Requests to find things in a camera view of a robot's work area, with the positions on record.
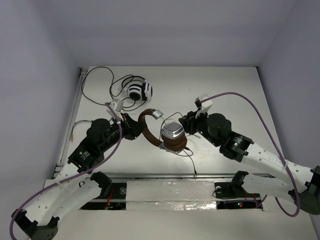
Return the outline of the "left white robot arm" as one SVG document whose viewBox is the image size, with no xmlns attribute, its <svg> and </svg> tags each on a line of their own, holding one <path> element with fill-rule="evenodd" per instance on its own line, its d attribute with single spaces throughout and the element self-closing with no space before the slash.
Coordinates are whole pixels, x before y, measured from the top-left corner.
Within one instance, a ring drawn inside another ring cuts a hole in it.
<svg viewBox="0 0 320 240">
<path fill-rule="evenodd" d="M 134 120 L 127 113 L 114 113 L 113 122 L 104 118 L 93 120 L 54 182 L 34 193 L 12 213 L 10 238 L 16 238 L 14 225 L 17 225 L 30 240 L 52 240 L 66 213 L 78 210 L 98 196 L 108 196 L 112 180 L 96 168 L 116 153 L 123 139 L 135 140 L 146 126 L 142 117 Z"/>
</svg>

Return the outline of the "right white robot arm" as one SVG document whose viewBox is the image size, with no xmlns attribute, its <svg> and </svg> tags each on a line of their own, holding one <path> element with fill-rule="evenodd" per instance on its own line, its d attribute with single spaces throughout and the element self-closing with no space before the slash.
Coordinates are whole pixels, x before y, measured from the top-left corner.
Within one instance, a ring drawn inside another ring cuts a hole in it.
<svg viewBox="0 0 320 240">
<path fill-rule="evenodd" d="M 220 113 L 196 115 L 190 111 L 179 118 L 188 134 L 199 133 L 230 160 L 257 168 L 270 177 L 238 171 L 231 181 L 231 192 L 238 197 L 245 193 L 275 197 L 295 204 L 311 215 L 320 213 L 320 168 L 310 168 L 282 160 L 259 146 L 252 139 L 232 131 L 232 124 Z"/>
</svg>

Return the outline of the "brown silver headphones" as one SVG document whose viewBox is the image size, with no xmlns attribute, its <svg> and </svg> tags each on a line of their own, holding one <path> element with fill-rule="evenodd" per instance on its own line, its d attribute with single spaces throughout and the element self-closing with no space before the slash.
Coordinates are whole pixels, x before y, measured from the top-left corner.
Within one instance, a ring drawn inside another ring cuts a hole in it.
<svg viewBox="0 0 320 240">
<path fill-rule="evenodd" d="M 156 138 L 149 130 L 146 116 L 151 116 L 155 120 L 158 120 L 161 119 L 164 114 L 159 109 L 148 108 L 138 117 L 138 122 L 144 125 L 142 134 L 150 144 L 174 154 L 179 154 L 186 149 L 188 140 L 185 130 L 180 123 L 175 121 L 165 123 L 163 119 L 163 125 L 160 127 L 160 138 Z"/>
</svg>

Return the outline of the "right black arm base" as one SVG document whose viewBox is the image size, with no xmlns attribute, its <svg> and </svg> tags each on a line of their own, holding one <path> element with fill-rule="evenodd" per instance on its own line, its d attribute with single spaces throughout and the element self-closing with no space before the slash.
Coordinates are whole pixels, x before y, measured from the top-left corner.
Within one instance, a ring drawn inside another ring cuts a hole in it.
<svg viewBox="0 0 320 240">
<path fill-rule="evenodd" d="M 246 171 L 238 171 L 231 181 L 214 184 L 212 196 L 216 199 L 218 210 L 263 209 L 264 198 L 259 193 L 248 193 L 243 188 L 248 174 Z"/>
</svg>

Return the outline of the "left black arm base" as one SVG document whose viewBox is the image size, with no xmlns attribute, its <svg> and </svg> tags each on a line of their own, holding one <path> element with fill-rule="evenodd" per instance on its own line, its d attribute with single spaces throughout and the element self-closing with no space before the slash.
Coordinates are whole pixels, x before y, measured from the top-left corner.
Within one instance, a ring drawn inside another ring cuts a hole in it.
<svg viewBox="0 0 320 240">
<path fill-rule="evenodd" d="M 80 208 L 81 210 L 126 210 L 126 182 L 113 182 L 111 178 L 102 172 L 94 173 L 90 180 L 97 180 L 98 186 L 102 187 L 100 195 L 83 205 Z"/>
</svg>

